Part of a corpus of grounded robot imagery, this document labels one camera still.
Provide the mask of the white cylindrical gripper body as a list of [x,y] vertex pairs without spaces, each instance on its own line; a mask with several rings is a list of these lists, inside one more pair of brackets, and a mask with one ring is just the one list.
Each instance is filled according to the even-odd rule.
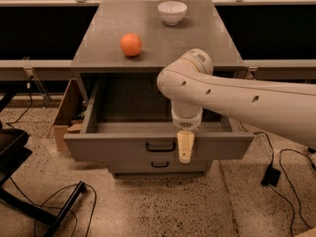
[[195,130],[201,123],[201,113],[191,118],[182,118],[175,113],[172,113],[173,124],[181,130]]

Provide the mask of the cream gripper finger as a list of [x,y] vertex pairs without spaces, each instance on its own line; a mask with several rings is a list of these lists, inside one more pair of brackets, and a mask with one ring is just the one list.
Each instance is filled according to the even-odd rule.
[[179,159],[183,164],[191,162],[195,135],[191,131],[181,130],[177,133]]

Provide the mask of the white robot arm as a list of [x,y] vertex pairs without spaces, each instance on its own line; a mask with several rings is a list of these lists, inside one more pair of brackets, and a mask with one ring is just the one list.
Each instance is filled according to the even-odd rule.
[[240,120],[316,149],[316,86],[216,77],[194,48],[161,70],[159,91],[171,100],[180,161],[191,161],[203,110]]

